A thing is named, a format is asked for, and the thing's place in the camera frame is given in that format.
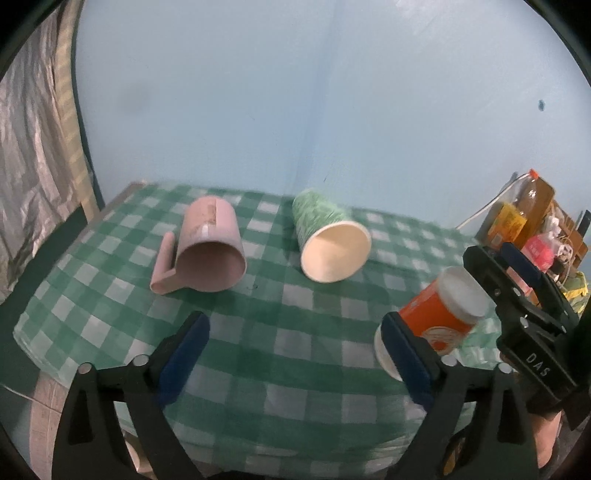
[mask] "paper cup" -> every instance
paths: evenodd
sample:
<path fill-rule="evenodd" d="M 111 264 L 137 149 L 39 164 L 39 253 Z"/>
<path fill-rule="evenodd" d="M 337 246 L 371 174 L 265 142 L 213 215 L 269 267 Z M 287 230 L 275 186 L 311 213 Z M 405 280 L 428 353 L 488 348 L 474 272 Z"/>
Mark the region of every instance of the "paper cup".
<path fill-rule="evenodd" d="M 331 283 L 363 267 L 371 250 L 367 229 L 344 209 L 314 190 L 305 190 L 293 202 L 301 267 L 311 280 Z"/>

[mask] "cable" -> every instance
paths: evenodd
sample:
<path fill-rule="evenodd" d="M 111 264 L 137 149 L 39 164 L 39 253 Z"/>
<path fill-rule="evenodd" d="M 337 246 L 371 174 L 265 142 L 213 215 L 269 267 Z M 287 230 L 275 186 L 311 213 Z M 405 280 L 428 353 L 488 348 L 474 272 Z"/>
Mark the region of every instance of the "cable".
<path fill-rule="evenodd" d="M 26 398 L 27 400 L 31 400 L 32 402 L 35 402 L 35 403 L 39 403 L 39 405 L 42 405 L 44 407 L 47 407 L 50 410 L 52 410 L 52 411 L 54 411 L 56 413 L 59 413 L 61 415 L 61 412 L 59 410 L 56 410 L 55 408 L 51 408 L 49 405 L 45 405 L 42 401 L 39 401 L 36 398 L 27 397 L 25 394 L 20 393 L 20 392 L 17 392 L 16 390 L 13 390 L 9 386 L 7 386 L 7 385 L 5 385 L 5 384 L 3 384 L 1 382 L 0 382 L 0 387 L 6 388 L 6 390 L 8 390 L 9 392 L 14 393 L 15 395 L 18 395 L 19 397 Z"/>
<path fill-rule="evenodd" d="M 464 228 L 468 223 L 470 223 L 471 221 L 474 220 L 474 218 L 476 218 L 477 216 L 479 216 L 481 213 L 485 212 L 486 210 L 488 210 L 499 198 L 501 198 L 506 192 L 509 191 L 509 189 L 515 185 L 518 181 L 521 181 L 527 177 L 529 177 L 530 174 L 529 173 L 524 173 L 523 175 L 520 175 L 519 177 L 517 177 L 515 180 L 513 180 L 509 185 L 507 185 L 503 190 L 501 190 L 500 194 L 498 194 L 495 198 L 493 198 L 490 202 L 488 202 L 486 205 L 484 205 L 484 207 L 482 207 L 480 210 L 478 210 L 474 215 L 468 217 L 466 220 L 464 220 L 462 223 L 460 223 L 460 225 L 458 225 L 456 227 L 456 230 L 459 230 L 461 228 Z"/>

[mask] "green checkered tablecloth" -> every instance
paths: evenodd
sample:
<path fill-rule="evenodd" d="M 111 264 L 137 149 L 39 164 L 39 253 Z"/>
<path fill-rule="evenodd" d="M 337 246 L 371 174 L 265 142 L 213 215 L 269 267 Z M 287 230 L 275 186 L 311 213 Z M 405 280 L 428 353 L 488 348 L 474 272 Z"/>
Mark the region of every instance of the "green checkered tablecloth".
<path fill-rule="evenodd" d="M 216 294 L 155 295 L 148 285 L 162 235 L 178 232 L 185 208 L 203 194 L 234 205 L 246 275 Z M 292 200 L 143 187 L 57 263 L 22 314 L 16 341 L 68 386 L 78 364 L 114 367 L 150 353 L 202 310 L 211 339 L 181 397 L 165 410 L 192 458 L 286 478 L 359 477 L 387 467 L 424 413 L 379 367 L 375 329 L 444 267 L 461 264 L 471 240 L 432 223 L 354 209 L 372 235 L 369 261 L 345 281 L 314 283 L 299 267 Z M 460 360 L 496 364 L 499 331 L 493 317 L 480 322 L 457 352 Z M 131 430 L 128 414 L 118 411 Z"/>

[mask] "wall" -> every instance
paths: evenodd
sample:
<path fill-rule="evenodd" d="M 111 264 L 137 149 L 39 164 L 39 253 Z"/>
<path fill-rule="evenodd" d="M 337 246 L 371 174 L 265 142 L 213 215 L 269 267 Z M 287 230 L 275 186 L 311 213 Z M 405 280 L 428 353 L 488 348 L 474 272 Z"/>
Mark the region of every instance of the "wall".
<path fill-rule="evenodd" d="M 87 0 L 76 74 L 107 202 L 313 186 L 453 226 L 535 167 L 591 206 L 591 88 L 525 2 Z"/>

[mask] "white lid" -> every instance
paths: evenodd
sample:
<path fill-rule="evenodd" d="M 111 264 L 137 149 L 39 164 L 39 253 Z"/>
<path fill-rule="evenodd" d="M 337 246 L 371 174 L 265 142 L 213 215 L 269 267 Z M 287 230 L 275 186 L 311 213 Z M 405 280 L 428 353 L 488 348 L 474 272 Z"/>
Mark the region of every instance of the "white lid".
<path fill-rule="evenodd" d="M 453 316 L 472 325 L 486 315 L 492 301 L 464 267 L 449 267 L 441 272 L 437 290 Z"/>

